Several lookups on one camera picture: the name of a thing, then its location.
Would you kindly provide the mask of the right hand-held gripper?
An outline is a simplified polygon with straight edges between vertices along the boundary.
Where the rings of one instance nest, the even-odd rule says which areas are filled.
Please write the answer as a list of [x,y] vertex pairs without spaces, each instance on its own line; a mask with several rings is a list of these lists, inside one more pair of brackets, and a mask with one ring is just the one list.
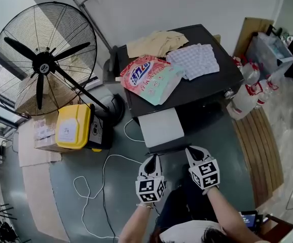
[[207,190],[220,184],[217,161],[213,159],[207,149],[199,146],[188,146],[185,149],[185,153],[191,167],[189,171],[192,179],[202,190]]

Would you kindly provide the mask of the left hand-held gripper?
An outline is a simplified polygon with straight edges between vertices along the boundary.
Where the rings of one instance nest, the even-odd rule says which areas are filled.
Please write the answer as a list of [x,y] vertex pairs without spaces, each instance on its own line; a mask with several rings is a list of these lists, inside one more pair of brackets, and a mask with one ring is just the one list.
[[162,176],[162,166],[160,157],[153,154],[147,158],[139,167],[138,179],[135,181],[135,189],[141,203],[154,203],[161,200],[165,181]]

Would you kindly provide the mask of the person's right forearm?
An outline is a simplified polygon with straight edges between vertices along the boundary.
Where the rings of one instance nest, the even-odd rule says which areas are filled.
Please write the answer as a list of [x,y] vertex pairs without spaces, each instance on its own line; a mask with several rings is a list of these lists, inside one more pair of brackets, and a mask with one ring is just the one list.
[[262,240],[246,226],[239,212],[226,200],[217,187],[210,188],[207,196],[218,223],[228,237],[237,243],[257,243]]

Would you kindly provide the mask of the person's left forearm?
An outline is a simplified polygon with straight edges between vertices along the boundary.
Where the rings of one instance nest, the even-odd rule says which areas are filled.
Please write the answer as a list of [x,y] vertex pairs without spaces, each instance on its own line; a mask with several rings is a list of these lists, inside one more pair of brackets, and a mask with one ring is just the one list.
[[152,203],[137,204],[119,236],[118,243],[142,243],[152,209]]

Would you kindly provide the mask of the pink detergent pouch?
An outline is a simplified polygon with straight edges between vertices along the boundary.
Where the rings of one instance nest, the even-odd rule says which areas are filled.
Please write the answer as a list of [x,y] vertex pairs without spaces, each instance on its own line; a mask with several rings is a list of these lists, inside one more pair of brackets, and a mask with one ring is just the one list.
[[182,67],[144,55],[124,68],[120,73],[120,82],[127,90],[157,106],[169,98],[183,75]]

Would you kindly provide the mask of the person's legs dark trousers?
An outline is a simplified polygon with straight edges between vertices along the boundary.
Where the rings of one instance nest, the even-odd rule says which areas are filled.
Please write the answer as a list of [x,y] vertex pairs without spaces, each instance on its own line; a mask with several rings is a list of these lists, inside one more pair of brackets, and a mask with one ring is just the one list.
[[189,173],[189,165],[183,165],[181,171],[182,177],[168,195],[156,221],[155,228],[161,232],[192,220],[217,222],[208,196],[203,194],[203,190],[197,186]]

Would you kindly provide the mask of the wooden slatted platform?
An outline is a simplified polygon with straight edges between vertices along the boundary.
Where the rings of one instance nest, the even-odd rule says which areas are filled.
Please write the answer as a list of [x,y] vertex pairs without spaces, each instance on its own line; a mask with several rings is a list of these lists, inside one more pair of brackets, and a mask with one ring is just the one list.
[[262,108],[232,121],[250,176],[255,207],[268,201],[284,183],[276,140]]

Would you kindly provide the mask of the black tablet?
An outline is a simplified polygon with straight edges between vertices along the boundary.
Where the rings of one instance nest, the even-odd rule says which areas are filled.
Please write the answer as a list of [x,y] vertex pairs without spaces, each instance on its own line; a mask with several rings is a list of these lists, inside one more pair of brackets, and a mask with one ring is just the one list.
[[239,212],[241,215],[243,222],[249,229],[254,229],[257,222],[257,211],[243,211]]

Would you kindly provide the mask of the white checked cloth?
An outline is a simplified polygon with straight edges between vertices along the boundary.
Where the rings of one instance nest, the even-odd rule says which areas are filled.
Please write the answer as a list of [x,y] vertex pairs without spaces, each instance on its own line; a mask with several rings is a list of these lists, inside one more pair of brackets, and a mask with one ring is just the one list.
[[166,61],[179,65],[184,70],[183,78],[186,80],[219,72],[219,64],[210,44],[195,44],[171,51]]

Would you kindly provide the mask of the grey dustpan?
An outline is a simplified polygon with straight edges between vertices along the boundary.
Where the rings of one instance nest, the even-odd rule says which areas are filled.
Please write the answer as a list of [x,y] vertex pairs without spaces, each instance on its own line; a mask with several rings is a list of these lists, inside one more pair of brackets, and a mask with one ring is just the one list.
[[113,46],[110,50],[110,58],[106,60],[103,66],[103,83],[109,84],[116,82],[120,75],[120,65],[118,59],[118,47]]

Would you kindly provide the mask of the beige cloth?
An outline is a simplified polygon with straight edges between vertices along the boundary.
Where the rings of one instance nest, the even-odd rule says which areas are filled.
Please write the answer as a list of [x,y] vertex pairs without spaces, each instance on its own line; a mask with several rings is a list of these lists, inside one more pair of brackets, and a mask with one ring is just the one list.
[[168,52],[174,51],[188,42],[184,34],[176,31],[154,31],[149,36],[129,42],[126,45],[127,54],[129,58],[144,55],[164,58]]

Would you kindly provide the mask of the clear plastic storage box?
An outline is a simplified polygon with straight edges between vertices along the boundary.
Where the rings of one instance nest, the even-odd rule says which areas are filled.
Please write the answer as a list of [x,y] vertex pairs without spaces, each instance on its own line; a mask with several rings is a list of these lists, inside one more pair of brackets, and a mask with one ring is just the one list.
[[259,66],[259,80],[266,79],[270,74],[283,76],[293,63],[293,55],[281,39],[263,32],[253,35],[245,57]]

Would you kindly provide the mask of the tall cardboard sheet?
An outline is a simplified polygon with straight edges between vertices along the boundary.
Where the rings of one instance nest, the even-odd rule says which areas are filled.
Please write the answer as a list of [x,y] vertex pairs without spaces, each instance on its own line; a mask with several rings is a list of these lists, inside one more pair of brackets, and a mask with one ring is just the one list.
[[258,32],[266,32],[268,27],[273,24],[274,21],[270,19],[245,17],[233,56],[245,55],[253,35]]

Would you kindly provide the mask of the large plain cardboard box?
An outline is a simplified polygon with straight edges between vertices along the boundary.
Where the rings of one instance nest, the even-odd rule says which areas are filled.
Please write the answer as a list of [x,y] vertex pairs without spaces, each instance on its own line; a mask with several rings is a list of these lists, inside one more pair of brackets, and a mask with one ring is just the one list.
[[80,91],[59,71],[62,70],[77,83],[87,80],[89,70],[57,61],[42,62],[26,68],[26,77],[15,83],[17,90],[12,94],[15,111],[31,116],[40,116],[58,111],[60,108],[81,104]]

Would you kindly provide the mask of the black pedestal fan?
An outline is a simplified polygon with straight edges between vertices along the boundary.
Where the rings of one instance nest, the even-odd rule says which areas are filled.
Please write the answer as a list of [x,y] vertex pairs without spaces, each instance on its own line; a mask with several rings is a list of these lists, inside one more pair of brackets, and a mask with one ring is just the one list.
[[33,5],[0,32],[0,102],[18,115],[41,116],[83,94],[115,126],[125,113],[121,96],[106,102],[86,90],[96,62],[95,30],[82,12],[61,2]]

